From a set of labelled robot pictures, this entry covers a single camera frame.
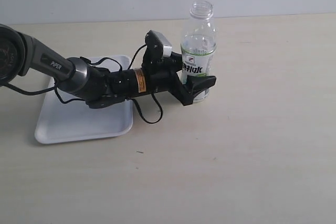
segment white tray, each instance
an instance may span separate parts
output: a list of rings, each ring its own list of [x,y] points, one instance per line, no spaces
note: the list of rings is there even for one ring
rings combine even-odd
[[[117,60],[123,69],[130,63],[124,55],[110,56]],[[97,62],[102,57],[90,58]],[[117,63],[106,60],[99,67],[118,71]],[[54,85],[51,78],[49,87]],[[73,95],[59,90],[63,100],[74,98]],[[62,104],[55,93],[45,95],[43,106],[35,129],[35,138],[42,144],[55,144],[98,138],[115,137],[127,133],[133,125],[132,101],[124,101],[103,109],[90,109],[82,101]]]

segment clear plastic bottle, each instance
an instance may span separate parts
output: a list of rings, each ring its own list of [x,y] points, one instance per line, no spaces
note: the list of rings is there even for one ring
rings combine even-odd
[[[208,1],[195,1],[190,9],[190,17],[185,22],[182,39],[181,82],[190,76],[208,76],[211,60],[216,51],[216,30],[213,19],[213,5]],[[209,89],[199,94],[194,102],[203,101]]]

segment orange label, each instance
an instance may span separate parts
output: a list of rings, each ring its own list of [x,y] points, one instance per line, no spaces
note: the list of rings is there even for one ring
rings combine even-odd
[[[135,72],[135,76],[137,77],[137,81],[138,81],[138,92],[139,93],[146,92],[147,90],[146,79],[142,72],[142,69],[141,68],[134,69],[134,72]]]

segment robotic arm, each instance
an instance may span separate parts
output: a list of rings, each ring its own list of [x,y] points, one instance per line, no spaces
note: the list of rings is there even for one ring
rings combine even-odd
[[[0,24],[0,86],[33,68],[53,77],[60,90],[83,99],[92,109],[100,109],[163,91],[186,106],[215,85],[215,76],[189,76],[182,84],[177,75],[182,70],[182,56],[172,51],[161,33],[150,30],[144,46],[141,68],[110,72],[83,57],[65,59],[39,40]]]

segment table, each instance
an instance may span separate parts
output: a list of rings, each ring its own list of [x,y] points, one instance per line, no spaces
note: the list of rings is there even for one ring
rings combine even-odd
[[[182,23],[12,27],[67,58],[132,56],[150,29],[179,51]],[[209,97],[183,107],[162,93],[163,120],[148,125],[134,110],[121,137],[38,144],[44,96],[1,88],[0,223],[334,223],[336,14],[216,26]],[[30,70],[12,84],[33,91],[48,80]],[[141,102],[156,119],[150,96]]]

